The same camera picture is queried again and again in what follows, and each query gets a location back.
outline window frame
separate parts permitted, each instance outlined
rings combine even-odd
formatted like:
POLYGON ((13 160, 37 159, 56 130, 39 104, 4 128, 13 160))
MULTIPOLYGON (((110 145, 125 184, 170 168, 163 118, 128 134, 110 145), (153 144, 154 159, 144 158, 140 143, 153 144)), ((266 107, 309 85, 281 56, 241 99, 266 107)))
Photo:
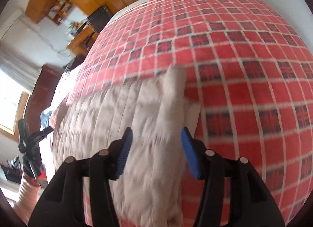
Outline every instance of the window frame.
POLYGON ((18 120, 22 119, 25 113, 25 108, 27 101, 29 99, 29 94, 25 91, 21 93, 21 97, 18 102, 18 109, 16 111, 15 120, 14 120, 14 129, 10 130, 5 126, 0 124, 0 134, 6 136, 9 139, 14 140, 15 142, 19 141, 19 132, 18 132, 18 120))

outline red plaid bedsheet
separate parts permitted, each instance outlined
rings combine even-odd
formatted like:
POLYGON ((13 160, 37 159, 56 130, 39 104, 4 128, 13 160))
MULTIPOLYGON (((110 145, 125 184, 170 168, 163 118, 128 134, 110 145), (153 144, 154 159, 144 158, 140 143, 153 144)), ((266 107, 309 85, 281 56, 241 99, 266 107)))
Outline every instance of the red plaid bedsheet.
MULTIPOLYGON (((169 65, 186 67, 185 95, 203 105, 196 138, 246 156, 289 222, 313 189, 313 58, 297 33, 262 0, 152 0, 101 32, 68 102, 169 65)), ((202 185, 186 169, 186 227, 202 185)), ((222 223, 228 208, 226 198, 222 223)))

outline metal screw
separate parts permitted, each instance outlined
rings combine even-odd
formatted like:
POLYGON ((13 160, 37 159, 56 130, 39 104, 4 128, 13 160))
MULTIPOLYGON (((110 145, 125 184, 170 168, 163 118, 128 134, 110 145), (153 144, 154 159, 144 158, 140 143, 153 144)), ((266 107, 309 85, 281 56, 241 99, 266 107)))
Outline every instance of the metal screw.
POLYGON ((74 158, 73 156, 69 156, 69 157, 67 157, 67 158, 65 159, 65 162, 66 162, 66 163, 71 163, 71 162, 73 162, 73 161, 75 161, 75 158, 74 158))
POLYGON ((101 156, 107 156, 109 154, 109 151, 107 149, 102 149, 100 152, 99 152, 99 155, 101 156))
POLYGON ((240 157, 240 159, 239 159, 242 163, 244 163, 244 164, 246 164, 246 163, 248 163, 249 161, 248 161, 248 159, 247 158, 245 158, 245 157, 240 157))
POLYGON ((214 156, 214 155, 215 155, 215 152, 214 152, 213 150, 211 150, 211 149, 208 149, 208 150, 206 150, 205 154, 206 154, 207 156, 214 156))

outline blue rubber tip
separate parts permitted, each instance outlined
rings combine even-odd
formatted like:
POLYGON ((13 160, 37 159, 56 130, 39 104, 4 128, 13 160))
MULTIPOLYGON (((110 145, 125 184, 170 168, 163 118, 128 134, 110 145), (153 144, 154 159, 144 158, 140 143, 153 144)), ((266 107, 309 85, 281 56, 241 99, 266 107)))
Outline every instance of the blue rubber tip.
POLYGON ((122 140, 124 144, 116 161, 116 173, 115 173, 116 179, 118 179, 119 176, 123 174, 129 150, 133 142, 133 131, 131 130, 130 127, 126 128, 122 140))
POLYGON ((192 137, 187 128, 182 129, 181 140, 187 158, 189 170, 196 179, 199 179, 201 176, 199 159, 197 153, 192 146, 192 137))

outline window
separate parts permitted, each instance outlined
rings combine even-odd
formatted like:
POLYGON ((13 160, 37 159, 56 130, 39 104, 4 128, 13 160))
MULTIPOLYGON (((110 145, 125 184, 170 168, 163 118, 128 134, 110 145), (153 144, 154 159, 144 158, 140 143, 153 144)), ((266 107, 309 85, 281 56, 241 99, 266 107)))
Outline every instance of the window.
POLYGON ((24 88, 0 71, 0 133, 18 141, 17 121, 23 117, 28 94, 24 88))

